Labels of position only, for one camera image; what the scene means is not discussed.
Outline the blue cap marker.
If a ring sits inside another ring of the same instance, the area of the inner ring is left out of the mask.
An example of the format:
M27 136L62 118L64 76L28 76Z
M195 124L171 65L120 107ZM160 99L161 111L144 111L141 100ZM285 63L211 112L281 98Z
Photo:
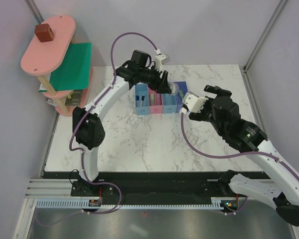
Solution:
M140 97L139 95L136 95L136 108L140 106Z

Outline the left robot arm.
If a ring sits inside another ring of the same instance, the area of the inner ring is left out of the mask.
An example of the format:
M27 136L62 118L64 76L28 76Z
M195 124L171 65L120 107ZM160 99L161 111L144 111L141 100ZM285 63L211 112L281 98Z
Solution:
M151 90L160 94L173 92L168 81L168 72L162 69L169 61L166 54L157 54L151 58L147 53L135 50L130 60L114 69L111 83L90 103L76 107L72 115L72 136L70 151L81 151L81 170L79 175L85 181L82 190L89 196L99 192L98 149L105 138L102 121L108 111L121 96L133 86L144 83Z

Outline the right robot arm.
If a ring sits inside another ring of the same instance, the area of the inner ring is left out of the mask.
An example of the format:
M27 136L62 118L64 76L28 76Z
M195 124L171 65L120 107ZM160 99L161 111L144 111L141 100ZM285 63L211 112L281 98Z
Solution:
M188 91L182 100L181 115L189 112L190 120L211 123L217 134L238 151L230 158L246 156L273 181L263 183L228 170L218 183L219 192L224 196L236 193L256 199L273 208L287 223L299 227L299 173L256 124L241 118L230 91L210 85L204 91L215 97L200 97Z

